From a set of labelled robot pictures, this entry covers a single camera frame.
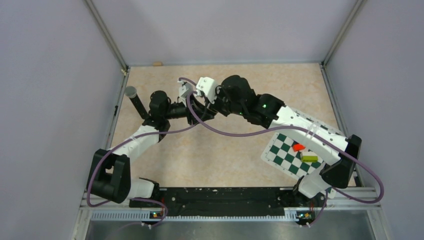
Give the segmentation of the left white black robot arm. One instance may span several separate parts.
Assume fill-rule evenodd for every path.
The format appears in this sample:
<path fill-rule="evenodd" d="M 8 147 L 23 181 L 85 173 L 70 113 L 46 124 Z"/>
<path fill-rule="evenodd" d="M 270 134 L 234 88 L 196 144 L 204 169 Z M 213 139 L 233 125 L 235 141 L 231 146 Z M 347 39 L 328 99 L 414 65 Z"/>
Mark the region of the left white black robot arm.
<path fill-rule="evenodd" d="M 131 163 L 148 148 L 172 134 L 170 120 L 186 118 L 189 128 L 197 124 L 183 102 L 171 102 L 168 95 L 158 90 L 151 94 L 149 111 L 135 96 L 132 103 L 144 120 L 138 130 L 111 149 L 98 149 L 92 159 L 87 181 L 87 197 L 103 198 L 105 202 L 122 203 L 127 198 L 141 198 L 149 207 L 160 202 L 157 183 L 146 178 L 132 178 Z"/>

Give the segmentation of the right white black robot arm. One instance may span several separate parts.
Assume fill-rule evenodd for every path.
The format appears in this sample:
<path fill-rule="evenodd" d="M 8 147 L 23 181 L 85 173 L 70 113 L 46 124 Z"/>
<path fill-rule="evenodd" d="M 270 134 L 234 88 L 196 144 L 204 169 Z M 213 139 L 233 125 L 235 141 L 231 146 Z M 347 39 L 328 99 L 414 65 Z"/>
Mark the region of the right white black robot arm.
<path fill-rule="evenodd" d="M 330 130 L 310 117 L 303 116 L 271 94 L 256 94 L 246 78 L 227 77 L 221 84 L 212 78 L 200 81 L 205 97 L 214 111 L 224 116 L 236 114 L 253 125 L 279 132 L 304 145 L 324 162 L 317 170 L 304 176 L 293 192 L 299 206 L 307 206 L 321 191 L 333 187 L 345 189 L 354 172 L 362 139 L 352 134 L 345 136 Z"/>

